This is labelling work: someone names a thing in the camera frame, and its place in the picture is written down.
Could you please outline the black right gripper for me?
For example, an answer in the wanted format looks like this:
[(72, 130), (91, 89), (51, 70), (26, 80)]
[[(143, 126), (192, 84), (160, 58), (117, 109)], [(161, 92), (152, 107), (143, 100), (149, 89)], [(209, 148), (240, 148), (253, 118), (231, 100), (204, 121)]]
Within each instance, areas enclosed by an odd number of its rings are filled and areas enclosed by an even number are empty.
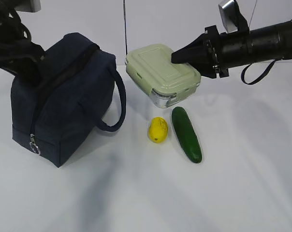
[(173, 52), (171, 62), (188, 63), (204, 77), (228, 77), (229, 71), (223, 62), (222, 48), (217, 26), (209, 26), (193, 42)]

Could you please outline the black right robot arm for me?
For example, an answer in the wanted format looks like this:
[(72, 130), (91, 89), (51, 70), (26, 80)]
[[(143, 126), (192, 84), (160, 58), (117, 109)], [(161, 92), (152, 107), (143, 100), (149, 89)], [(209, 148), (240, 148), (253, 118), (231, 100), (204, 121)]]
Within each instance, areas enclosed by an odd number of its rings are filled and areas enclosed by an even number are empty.
[(188, 63), (202, 76), (229, 76), (229, 69), (268, 60), (292, 59), (292, 20), (268, 27), (219, 33), (217, 26), (172, 53), (174, 64)]

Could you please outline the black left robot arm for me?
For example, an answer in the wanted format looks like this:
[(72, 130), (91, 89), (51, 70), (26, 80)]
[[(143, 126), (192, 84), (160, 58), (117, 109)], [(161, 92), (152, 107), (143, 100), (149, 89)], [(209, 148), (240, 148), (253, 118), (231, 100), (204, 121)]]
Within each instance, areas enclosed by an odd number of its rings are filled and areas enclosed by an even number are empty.
[(16, 12), (21, 2), (0, 0), (0, 69), (37, 86), (42, 79), (38, 65), (45, 51), (32, 42), (29, 29)]

